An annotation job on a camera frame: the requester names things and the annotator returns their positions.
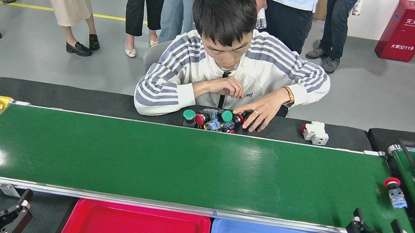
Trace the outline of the person's left hand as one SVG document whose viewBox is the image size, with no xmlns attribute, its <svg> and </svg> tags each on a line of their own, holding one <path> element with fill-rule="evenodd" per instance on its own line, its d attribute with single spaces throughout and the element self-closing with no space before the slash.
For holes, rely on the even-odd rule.
<svg viewBox="0 0 415 233">
<path fill-rule="evenodd" d="M 254 130 L 260 132 L 266 128 L 283 104 L 293 104 L 294 101 L 294 94 L 288 87 L 284 87 L 263 96 L 257 101 L 238 107 L 233 110 L 233 113 L 249 111 L 251 114 L 242 127 L 244 129 L 248 128 L 250 132 L 254 132 Z"/>
</svg>

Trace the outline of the person's right hand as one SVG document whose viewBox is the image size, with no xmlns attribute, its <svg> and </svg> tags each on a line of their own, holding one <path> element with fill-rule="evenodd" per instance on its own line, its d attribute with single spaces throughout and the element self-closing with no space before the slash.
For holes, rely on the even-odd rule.
<svg viewBox="0 0 415 233">
<path fill-rule="evenodd" d="M 244 98 L 243 85 L 234 77 L 224 77 L 208 81 L 209 93 L 226 95 L 235 99 Z"/>
</svg>

